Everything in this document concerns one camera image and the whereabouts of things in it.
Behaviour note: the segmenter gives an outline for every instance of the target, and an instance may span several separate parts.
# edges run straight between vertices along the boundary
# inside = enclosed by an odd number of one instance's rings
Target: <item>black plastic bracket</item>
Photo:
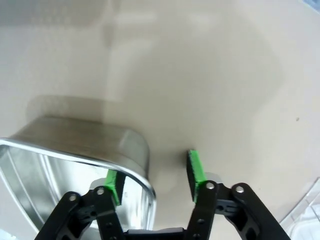
[[[35,240],[78,240],[97,220],[102,240],[208,240],[215,214],[224,215],[243,240],[290,240],[266,206],[245,183],[232,188],[208,180],[198,197],[187,229],[123,232],[113,193],[104,186],[80,196],[67,192],[59,201]]]

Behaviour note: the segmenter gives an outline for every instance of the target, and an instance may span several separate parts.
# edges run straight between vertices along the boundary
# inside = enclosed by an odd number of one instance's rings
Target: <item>green gripper pad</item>
[[[124,192],[126,175],[120,171],[108,170],[104,186],[107,187],[112,193],[114,202],[117,206],[122,203],[122,195]]]
[[[207,181],[198,151],[189,150],[186,158],[186,173],[189,181],[192,200],[196,203],[199,186]]]

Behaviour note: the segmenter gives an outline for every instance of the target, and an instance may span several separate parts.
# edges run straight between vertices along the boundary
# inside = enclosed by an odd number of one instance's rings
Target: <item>white table surface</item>
[[[319,43],[320,15],[299,0],[1,0],[0,135],[43,115],[137,130],[154,229],[187,226],[190,148],[281,220],[320,175]],[[227,237],[240,239],[217,216],[211,238]]]

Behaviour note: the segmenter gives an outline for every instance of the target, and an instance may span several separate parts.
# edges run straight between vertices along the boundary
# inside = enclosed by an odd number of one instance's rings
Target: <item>metal pan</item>
[[[76,119],[42,117],[10,138],[0,139],[0,181],[37,231],[68,191],[82,195],[108,169],[127,175],[122,205],[116,208],[123,230],[151,230],[156,195],[148,181],[149,147],[135,131]],[[0,228],[25,239],[8,219]],[[93,222],[82,239],[100,239]]]

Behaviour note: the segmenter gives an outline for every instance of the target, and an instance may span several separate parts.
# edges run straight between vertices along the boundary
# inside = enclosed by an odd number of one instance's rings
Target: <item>stainless steel container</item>
[[[148,168],[147,142],[124,127],[42,117],[0,139],[0,179],[35,232],[64,193],[84,195],[108,169],[127,175],[122,205],[116,208],[122,228],[152,229],[156,196]],[[100,239],[97,228],[93,222],[82,239]],[[12,227],[4,230],[15,234]]]

